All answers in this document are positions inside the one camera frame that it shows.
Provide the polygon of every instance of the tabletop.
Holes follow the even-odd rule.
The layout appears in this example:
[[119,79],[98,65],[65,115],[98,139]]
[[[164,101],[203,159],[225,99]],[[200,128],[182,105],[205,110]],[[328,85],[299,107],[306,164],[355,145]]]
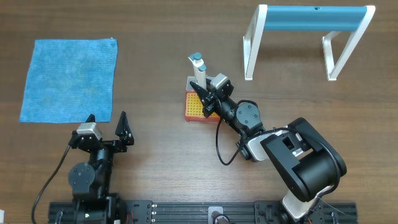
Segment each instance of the tabletop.
[[[242,36],[258,4],[321,5],[323,1],[22,1],[0,2],[0,209],[5,221],[29,223],[33,202],[56,168],[78,124],[20,123],[29,63],[37,39],[118,40],[113,115],[99,123],[115,138],[124,110],[136,143],[116,154],[111,191],[126,200],[253,202],[280,200],[287,187],[270,161],[241,156],[228,167],[215,151],[216,123],[186,122],[188,56],[201,52],[207,74],[223,73],[233,100],[253,100],[266,128],[306,118],[345,160],[329,202],[356,202],[360,223],[393,223],[398,188],[398,2],[376,4],[367,31],[337,81],[326,79],[326,32],[265,32],[254,70],[244,81]],[[348,34],[333,39],[335,57]],[[236,150],[237,134],[220,129],[220,151]],[[50,202],[69,202],[68,172],[87,153],[71,150],[36,210],[47,221]]]

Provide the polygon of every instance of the blue bar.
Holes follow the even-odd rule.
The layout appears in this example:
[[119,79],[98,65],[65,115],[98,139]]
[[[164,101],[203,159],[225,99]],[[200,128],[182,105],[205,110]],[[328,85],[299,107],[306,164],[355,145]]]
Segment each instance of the blue bar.
[[356,31],[366,6],[268,6],[264,30]]

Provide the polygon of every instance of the white frame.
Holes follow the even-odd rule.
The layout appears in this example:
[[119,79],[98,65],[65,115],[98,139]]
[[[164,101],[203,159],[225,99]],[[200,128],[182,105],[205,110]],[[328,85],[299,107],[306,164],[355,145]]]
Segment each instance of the white frame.
[[[258,5],[246,34],[243,37],[243,65],[244,79],[246,81],[253,80],[254,66],[256,65],[261,37],[266,24],[267,10],[267,5]],[[375,10],[376,8],[374,6],[366,6],[365,16],[363,17],[356,31],[351,32],[343,53],[341,53],[336,65],[333,60],[333,53],[331,51],[331,40],[336,37],[340,31],[331,31],[328,35],[322,37],[322,46],[325,56],[325,66],[328,81],[336,81],[338,74],[341,72],[341,69],[344,67],[349,56],[356,47],[356,44],[359,42],[370,21],[372,20]]]

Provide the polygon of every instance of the cloth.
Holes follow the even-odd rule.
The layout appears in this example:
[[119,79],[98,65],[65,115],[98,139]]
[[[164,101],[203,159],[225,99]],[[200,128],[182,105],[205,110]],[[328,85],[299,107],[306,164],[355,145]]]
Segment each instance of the cloth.
[[117,55],[116,39],[36,40],[19,121],[109,122]]

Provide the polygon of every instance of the yellow perforated surface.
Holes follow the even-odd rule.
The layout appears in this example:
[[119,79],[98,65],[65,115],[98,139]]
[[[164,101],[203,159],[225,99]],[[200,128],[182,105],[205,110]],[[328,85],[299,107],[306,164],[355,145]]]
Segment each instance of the yellow perforated surface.
[[[196,93],[187,93],[187,102],[185,107],[186,116],[204,117],[202,109],[203,105],[200,102],[199,96]],[[216,113],[212,113],[209,118],[218,117]]]

